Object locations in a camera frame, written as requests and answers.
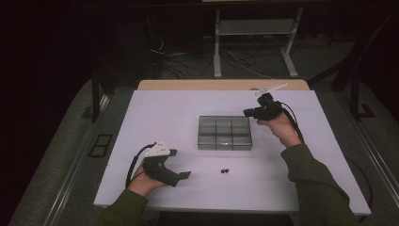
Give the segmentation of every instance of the white tabletop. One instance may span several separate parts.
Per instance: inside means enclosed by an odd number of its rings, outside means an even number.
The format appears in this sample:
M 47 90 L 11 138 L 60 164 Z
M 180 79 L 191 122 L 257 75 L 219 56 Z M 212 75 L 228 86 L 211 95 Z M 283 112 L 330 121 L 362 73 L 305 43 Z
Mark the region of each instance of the white tabletop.
M 94 204 L 107 206 L 124 189 L 133 157 L 145 145 L 164 140 L 178 150 L 166 167 L 192 171 L 176 187 L 163 187 L 149 197 L 157 210 L 291 213 L 298 211 L 295 184 L 279 155 L 284 147 L 266 126 L 250 119 L 251 151 L 198 149 L 199 117 L 242 116 L 259 106 L 252 90 L 138 90 L 132 96 Z M 355 214 L 370 214 L 359 186 L 335 140 L 313 91 L 272 91 L 275 101 L 295 112 L 305 142 L 325 163 L 349 195 Z

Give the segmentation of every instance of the olive green jacket sleeve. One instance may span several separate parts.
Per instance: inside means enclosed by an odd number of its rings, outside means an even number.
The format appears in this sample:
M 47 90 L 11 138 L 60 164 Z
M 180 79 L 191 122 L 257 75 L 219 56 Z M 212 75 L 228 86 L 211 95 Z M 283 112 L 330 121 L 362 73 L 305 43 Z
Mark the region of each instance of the olive green jacket sleeve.
M 100 214 L 95 226 L 137 226 L 147 205 L 147 199 L 131 190 L 124 190 L 118 199 Z
M 295 182 L 302 226 L 359 225 L 349 208 L 349 197 L 307 145 L 292 146 L 281 156 L 288 166 L 288 179 Z

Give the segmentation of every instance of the person's left hand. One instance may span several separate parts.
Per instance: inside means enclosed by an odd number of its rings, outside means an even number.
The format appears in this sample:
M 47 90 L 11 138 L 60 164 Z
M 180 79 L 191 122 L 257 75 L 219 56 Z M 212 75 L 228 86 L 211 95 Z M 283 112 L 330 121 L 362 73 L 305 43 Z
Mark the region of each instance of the person's left hand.
M 152 179 L 144 172 L 143 162 L 141 162 L 140 166 L 137 168 L 133 178 L 133 181 L 129 184 L 127 189 L 143 197 L 147 197 L 158 187 L 166 186 L 165 183 Z

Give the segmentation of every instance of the hand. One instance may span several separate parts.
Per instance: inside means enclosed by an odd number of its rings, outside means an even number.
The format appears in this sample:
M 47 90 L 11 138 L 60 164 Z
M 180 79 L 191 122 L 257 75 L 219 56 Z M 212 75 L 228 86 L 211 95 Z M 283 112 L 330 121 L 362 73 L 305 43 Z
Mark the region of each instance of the hand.
M 271 121 L 257 121 L 260 125 L 270 127 L 273 135 L 279 138 L 279 142 L 286 148 L 302 143 L 288 117 L 281 113 Z
M 137 168 L 135 175 L 133 175 L 133 178 L 135 179 L 129 184 L 127 189 L 134 191 L 136 194 L 143 197 L 147 197 L 153 190 L 158 187 L 166 186 L 165 183 L 153 180 L 151 177 L 149 177 L 144 172 L 142 162 Z

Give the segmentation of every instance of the metal box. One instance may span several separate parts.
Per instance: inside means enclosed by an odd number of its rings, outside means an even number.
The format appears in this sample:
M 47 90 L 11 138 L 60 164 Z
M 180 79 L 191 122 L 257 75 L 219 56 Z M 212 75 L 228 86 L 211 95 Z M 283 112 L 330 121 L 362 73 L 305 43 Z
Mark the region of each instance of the metal box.
M 199 116 L 200 150 L 250 151 L 249 118 L 244 116 Z

